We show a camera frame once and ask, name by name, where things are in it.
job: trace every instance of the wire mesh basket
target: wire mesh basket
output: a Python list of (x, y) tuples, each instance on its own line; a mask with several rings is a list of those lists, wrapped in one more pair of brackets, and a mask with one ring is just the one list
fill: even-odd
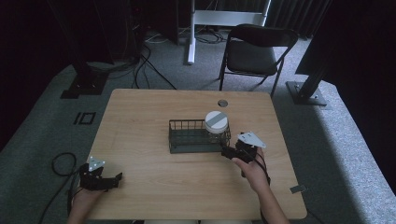
[(170, 119), (169, 149), (171, 153), (220, 152), (221, 146), (230, 145), (228, 126), (223, 133), (210, 133), (204, 119)]

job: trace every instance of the wooden table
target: wooden table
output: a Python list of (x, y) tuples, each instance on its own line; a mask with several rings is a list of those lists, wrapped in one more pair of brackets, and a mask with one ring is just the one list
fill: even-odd
[(204, 119), (213, 110), (227, 114), (232, 145), (250, 131), (265, 142), (271, 189), (288, 218), (304, 218), (301, 193), (290, 192), (298, 183), (269, 94), (114, 90), (90, 156), (106, 161), (103, 177), (123, 172), (123, 179), (90, 219), (261, 219), (257, 195), (230, 160), (169, 151), (169, 119)]

